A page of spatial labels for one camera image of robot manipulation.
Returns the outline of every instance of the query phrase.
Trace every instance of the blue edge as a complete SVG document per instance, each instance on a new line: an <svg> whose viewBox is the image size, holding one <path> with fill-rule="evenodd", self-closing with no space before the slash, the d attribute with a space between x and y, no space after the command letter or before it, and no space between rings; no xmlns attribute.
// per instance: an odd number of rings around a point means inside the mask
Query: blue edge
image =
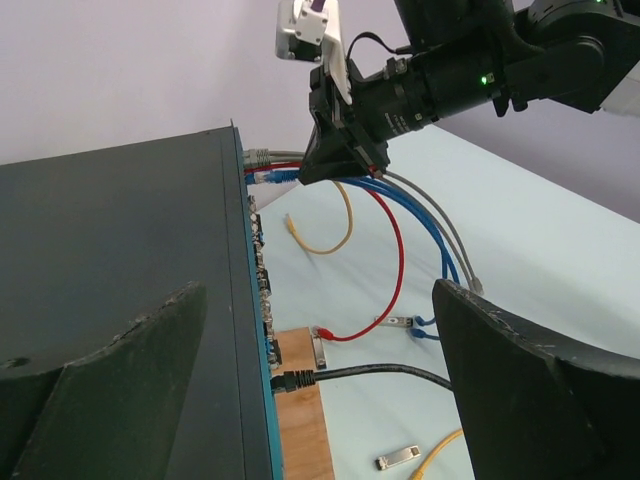
<svg viewBox="0 0 640 480"><path fill-rule="evenodd" d="M244 158L242 155L242 143L237 128L234 128L236 139L236 151L239 163L239 171L244 172ZM251 255L249 260L249 276L251 278L251 290L253 291L253 310L256 319L256 337L258 339L258 350L260 356L260 370L262 373L262 387L264 392L264 409L267 417L267 435L269 437L269 450L271 454L271 468L273 480L284 479L282 443L280 440L280 426L278 425L278 414L276 411L276 402L271 392L271 369L267 361L267 338L264 334L262 312L260 309L260 290L258 288L258 272L253 261L253 241L251 238L251 222L249 219L249 205L247 186L244 182L244 176L240 182L242 188L242 203L244 210L244 231L247 238L247 252Z"/></svg>

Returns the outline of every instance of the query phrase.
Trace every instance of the white table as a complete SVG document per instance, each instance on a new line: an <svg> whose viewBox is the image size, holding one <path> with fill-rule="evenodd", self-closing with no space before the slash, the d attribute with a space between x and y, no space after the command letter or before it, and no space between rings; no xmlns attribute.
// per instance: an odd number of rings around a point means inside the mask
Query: white table
<svg viewBox="0 0 640 480"><path fill-rule="evenodd" d="M430 192L452 217L486 298L582 341L640 357L640 225L436 127L391 144L392 170ZM298 187L261 213L265 262L278 330L322 325L347 335L369 324L391 297L397 272L388 219L364 192L349 188L355 231L330 256L303 252L285 228L290 213L313 246L334 245L346 228L342 199L322 182ZM423 227L393 205L407 250L396 315L433 313L440 255ZM325 343L329 368L408 363L446 376L439 343L380 327L362 339ZM338 480L404 479L412 461L377 473L373 460L408 445L426 454L459 428L453 395L429 382L367 375L321 385ZM472 479L464 441L440 454L430 480Z"/></svg>

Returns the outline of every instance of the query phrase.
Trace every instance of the black wire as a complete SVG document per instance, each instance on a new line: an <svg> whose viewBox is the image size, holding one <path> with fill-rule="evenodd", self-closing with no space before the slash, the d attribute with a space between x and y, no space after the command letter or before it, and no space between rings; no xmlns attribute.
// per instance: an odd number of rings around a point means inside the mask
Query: black wire
<svg viewBox="0 0 640 480"><path fill-rule="evenodd" d="M389 45L384 43L384 40L382 40L382 38L380 38L375 33L373 33L373 32L362 32L362 33L359 33L358 35L356 35L356 38L354 38L351 41L351 45L349 45L349 50L347 50L347 66L349 65L349 60L351 59L351 53L353 52L353 47L355 46L355 44L356 44L356 42L358 40L361 40L363 38L368 38L369 40L373 40L378 45L380 45L382 48L384 48L387 52L389 52L391 54L394 54L394 55L408 55L408 54L410 54L412 52L412 48L410 46L400 47L400 48L391 48Z"/></svg>
<svg viewBox="0 0 640 480"><path fill-rule="evenodd" d="M323 380L333 380L335 378L352 377L354 375L365 375L367 373L406 373L407 375L413 375L415 377L428 380L436 385L453 391L451 382L446 378L442 378L435 373L422 370L421 368L412 367L409 365L400 365L397 363L374 363L371 365L360 365L357 367L338 368L336 370L325 370L321 372L314 372L313 376L316 382Z"/></svg>

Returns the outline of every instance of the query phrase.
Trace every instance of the wooden board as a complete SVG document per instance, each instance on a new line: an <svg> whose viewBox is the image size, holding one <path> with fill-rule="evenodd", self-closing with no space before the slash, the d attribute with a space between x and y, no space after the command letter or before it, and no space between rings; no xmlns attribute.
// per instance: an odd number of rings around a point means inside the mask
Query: wooden board
<svg viewBox="0 0 640 480"><path fill-rule="evenodd" d="M308 328L276 334L282 352L281 370L314 369L313 346ZM276 396L280 436L287 480L333 480L333 464L320 388Z"/></svg>

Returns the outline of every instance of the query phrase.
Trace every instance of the white wall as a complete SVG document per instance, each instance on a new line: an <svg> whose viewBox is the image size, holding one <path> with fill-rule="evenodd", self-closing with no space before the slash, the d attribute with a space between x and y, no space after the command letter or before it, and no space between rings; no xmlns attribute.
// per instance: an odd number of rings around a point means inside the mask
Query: white wall
<svg viewBox="0 0 640 480"><path fill-rule="evenodd" d="M373 30L391 45L406 43L392 0L342 4L347 39ZM276 5L0 3L0 163L190 133L231 118L247 148L304 149L312 128L309 67L275 58ZM354 52L364 73L387 56L368 40ZM480 108L442 125L638 219L638 123L550 102L494 117L490 107ZM263 191L266 200L272 192Z"/></svg>

